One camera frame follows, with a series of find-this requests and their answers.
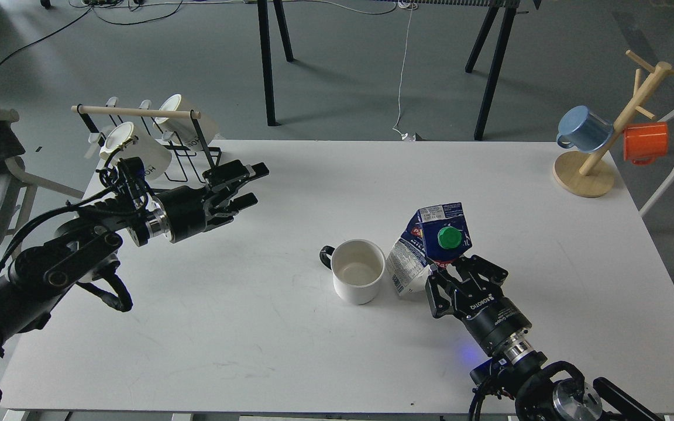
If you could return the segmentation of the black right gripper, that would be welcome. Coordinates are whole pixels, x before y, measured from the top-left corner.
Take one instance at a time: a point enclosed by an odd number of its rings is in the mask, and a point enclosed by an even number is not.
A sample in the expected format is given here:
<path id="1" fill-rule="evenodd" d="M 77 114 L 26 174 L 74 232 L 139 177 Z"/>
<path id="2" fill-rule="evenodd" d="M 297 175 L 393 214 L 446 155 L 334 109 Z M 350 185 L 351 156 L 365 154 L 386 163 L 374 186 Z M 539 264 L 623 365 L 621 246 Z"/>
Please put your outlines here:
<path id="1" fill-rule="evenodd" d="M 451 315 L 460 320 L 487 356 L 502 354 L 504 342 L 532 328 L 503 294 L 508 270 L 478 255 L 460 257 L 461 281 L 436 264 L 429 270 L 425 292 L 432 317 Z"/>

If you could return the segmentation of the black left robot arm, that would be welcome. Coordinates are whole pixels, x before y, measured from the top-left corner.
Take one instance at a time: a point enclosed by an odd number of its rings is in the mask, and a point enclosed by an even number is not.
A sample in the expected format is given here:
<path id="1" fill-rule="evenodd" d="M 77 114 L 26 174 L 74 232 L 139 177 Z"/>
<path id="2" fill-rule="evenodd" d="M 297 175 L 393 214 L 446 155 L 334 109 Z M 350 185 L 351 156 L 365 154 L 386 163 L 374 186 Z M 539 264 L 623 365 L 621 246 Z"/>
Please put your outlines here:
<path id="1" fill-rule="evenodd" d="M 224 226 L 241 210 L 257 203 L 254 194 L 240 189 L 269 174 L 264 163 L 245 165 L 239 160 L 210 168 L 201 188 L 187 185 L 153 192 L 138 157 L 105 164 L 97 175 L 104 188 L 78 203 L 41 214 L 16 232 L 12 245 L 44 221 L 75 212 L 53 239 L 21 251 L 7 264 L 0 261 L 0 357 L 4 344 L 16 334 L 45 327 L 54 307 L 77 286 L 112 309 L 128 312 L 133 299 L 117 275 L 116 256 L 126 230 L 137 246 L 166 236 L 177 243 Z"/>

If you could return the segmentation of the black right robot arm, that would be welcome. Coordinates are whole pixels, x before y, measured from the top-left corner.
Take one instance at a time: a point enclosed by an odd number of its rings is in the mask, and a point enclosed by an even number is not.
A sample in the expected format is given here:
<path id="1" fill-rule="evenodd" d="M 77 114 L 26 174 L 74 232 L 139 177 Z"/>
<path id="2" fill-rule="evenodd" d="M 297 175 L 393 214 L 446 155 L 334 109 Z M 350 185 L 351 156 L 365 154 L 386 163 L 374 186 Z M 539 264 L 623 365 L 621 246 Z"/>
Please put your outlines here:
<path id="1" fill-rule="evenodd" d="M 431 262 L 425 291 L 432 316 L 459 320 L 487 355 L 470 372 L 468 419 L 481 418 L 489 395 L 513 400 L 519 420 L 659 419 L 606 378 L 588 383 L 572 363 L 548 364 L 527 341 L 531 322 L 503 293 L 507 270 L 477 255 L 460 256 L 452 266 L 456 275 Z"/>

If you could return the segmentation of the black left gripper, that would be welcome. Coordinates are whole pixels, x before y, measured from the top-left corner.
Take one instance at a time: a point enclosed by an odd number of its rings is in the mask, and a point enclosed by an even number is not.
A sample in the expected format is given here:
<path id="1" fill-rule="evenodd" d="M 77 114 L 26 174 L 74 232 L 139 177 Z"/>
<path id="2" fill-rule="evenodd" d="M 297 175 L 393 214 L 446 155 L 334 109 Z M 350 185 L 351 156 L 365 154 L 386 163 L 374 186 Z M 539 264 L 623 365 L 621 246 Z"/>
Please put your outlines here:
<path id="1" fill-rule="evenodd" d="M 230 223 L 238 213 L 256 205 L 259 200 L 255 194 L 227 199 L 222 191 L 213 190 L 240 188 L 269 174 L 264 163 L 225 163 L 204 171 L 207 187 L 184 185 L 154 194 L 153 203 L 160 211 L 165 236 L 171 243 L 178 243 Z"/>

